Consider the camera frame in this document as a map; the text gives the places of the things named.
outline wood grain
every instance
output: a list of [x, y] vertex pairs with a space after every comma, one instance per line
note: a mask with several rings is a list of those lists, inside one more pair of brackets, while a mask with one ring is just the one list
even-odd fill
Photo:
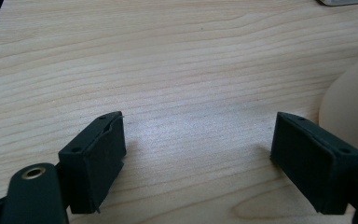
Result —
[[358, 61], [358, 6], [313, 0], [5, 1], [0, 197], [121, 110], [128, 155], [100, 215], [71, 223], [351, 223], [269, 160], [277, 111], [317, 121]]

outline wood grain surface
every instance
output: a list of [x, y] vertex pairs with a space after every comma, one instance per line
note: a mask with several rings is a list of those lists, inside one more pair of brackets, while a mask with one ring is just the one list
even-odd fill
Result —
[[128, 155], [100, 215], [71, 223], [351, 223], [322, 216], [269, 160], [275, 117], [317, 121], [358, 61], [358, 6], [314, 0], [6, 0], [0, 198], [97, 116]]

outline beige object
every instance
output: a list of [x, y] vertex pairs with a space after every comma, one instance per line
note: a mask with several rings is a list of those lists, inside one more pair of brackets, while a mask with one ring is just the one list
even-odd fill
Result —
[[101, 214], [71, 224], [342, 224], [269, 160], [277, 111], [317, 119], [358, 61], [358, 6], [313, 0], [8, 0], [0, 13], [0, 197], [97, 116], [128, 154]]
[[358, 148], [358, 63], [326, 92], [319, 123], [327, 131]]

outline light wood tabletop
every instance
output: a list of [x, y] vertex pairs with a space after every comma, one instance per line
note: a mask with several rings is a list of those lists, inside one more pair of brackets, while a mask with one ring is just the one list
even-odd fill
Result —
[[71, 223], [351, 223], [270, 159], [276, 113], [317, 122], [358, 61], [358, 5], [315, 0], [6, 0], [0, 198], [11, 176], [121, 110], [128, 154], [101, 214]]

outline screw hole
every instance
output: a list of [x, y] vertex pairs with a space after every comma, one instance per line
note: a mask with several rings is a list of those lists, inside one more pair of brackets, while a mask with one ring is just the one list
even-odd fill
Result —
[[72, 152], [78, 152], [81, 150], [81, 147], [74, 147], [72, 148]]
[[340, 148], [339, 151], [341, 151], [343, 153], [351, 153], [351, 151], [347, 148]]
[[39, 176], [41, 176], [43, 173], [46, 172], [46, 169], [44, 167], [36, 167], [33, 169], [30, 169], [22, 174], [23, 179], [35, 179]]

